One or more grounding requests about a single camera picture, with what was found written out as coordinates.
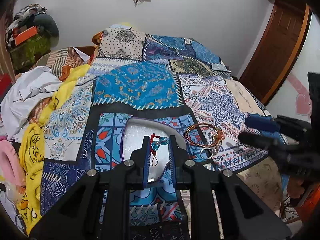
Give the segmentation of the right hand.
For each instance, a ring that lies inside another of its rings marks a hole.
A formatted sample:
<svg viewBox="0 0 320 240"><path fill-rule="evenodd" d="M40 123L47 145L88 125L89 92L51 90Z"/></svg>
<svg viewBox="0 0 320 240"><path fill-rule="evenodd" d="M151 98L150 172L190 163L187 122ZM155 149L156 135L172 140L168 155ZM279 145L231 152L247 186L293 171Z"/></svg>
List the right hand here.
<svg viewBox="0 0 320 240"><path fill-rule="evenodd" d="M304 194L305 189L302 187L304 180L290 177L287 184L287 193L293 199L298 199Z"/></svg>

